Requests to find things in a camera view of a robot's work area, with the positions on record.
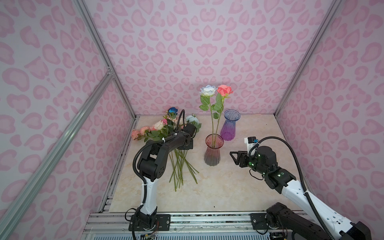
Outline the red grey glass vase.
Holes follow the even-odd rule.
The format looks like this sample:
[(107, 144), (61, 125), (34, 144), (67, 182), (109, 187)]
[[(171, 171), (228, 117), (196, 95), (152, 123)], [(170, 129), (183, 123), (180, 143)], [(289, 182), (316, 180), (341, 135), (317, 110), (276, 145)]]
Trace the red grey glass vase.
[(218, 134), (211, 134), (206, 137), (207, 149), (204, 154), (204, 161), (209, 166), (216, 166), (221, 160), (221, 148), (224, 145), (223, 138)]

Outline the pale blue white rose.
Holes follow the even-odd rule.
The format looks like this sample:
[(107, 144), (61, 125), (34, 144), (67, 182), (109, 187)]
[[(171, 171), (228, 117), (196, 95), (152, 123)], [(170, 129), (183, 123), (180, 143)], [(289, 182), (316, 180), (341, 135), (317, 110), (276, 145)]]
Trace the pale blue white rose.
[(213, 107), (211, 104), (211, 97), (213, 97), (216, 93), (216, 87), (207, 85), (205, 87), (202, 87), (200, 89), (200, 101), (201, 105), (199, 108), (203, 111), (210, 111), (211, 115), (211, 123), (212, 123), (212, 137), (215, 133), (215, 127), (214, 127), (214, 113), (213, 113)]

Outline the red pink rose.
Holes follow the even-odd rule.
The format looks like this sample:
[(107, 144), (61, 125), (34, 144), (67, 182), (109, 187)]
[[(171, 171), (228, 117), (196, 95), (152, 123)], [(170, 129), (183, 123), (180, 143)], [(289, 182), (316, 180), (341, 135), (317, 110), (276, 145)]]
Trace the red pink rose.
[(233, 90), (230, 86), (227, 85), (220, 85), (217, 89), (217, 95), (216, 95), (216, 102), (215, 105), (212, 107), (212, 110), (214, 111), (213, 117), (215, 120), (217, 120), (216, 128), (213, 130), (214, 138), (213, 138), (213, 146), (214, 148), (218, 145), (218, 128), (219, 123), (221, 120), (221, 114), (224, 110), (224, 102), (226, 99), (230, 97), (230, 95), (233, 93)]

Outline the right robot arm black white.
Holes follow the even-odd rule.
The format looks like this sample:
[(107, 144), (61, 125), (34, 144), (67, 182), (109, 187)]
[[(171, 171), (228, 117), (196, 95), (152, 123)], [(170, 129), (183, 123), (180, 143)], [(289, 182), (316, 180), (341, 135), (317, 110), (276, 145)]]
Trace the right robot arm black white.
[(370, 240), (371, 230), (362, 222), (354, 223), (326, 205), (286, 169), (279, 167), (276, 153), (267, 146), (255, 150), (230, 152), (241, 168), (260, 173), (265, 183), (298, 207), (311, 219), (299, 216), (281, 203), (267, 209), (267, 224), (271, 228), (285, 227), (308, 240)]

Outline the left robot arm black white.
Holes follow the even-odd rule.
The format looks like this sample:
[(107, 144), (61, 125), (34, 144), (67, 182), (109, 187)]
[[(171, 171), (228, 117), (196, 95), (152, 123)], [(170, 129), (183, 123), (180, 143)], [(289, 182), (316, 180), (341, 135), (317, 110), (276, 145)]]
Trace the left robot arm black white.
[(158, 136), (154, 140), (148, 140), (136, 153), (133, 169), (142, 180), (142, 197), (130, 220), (132, 231), (151, 231), (157, 226), (158, 180), (166, 170), (168, 155), (176, 149), (192, 149), (196, 130), (194, 125), (187, 123), (180, 130), (173, 130), (164, 137)]

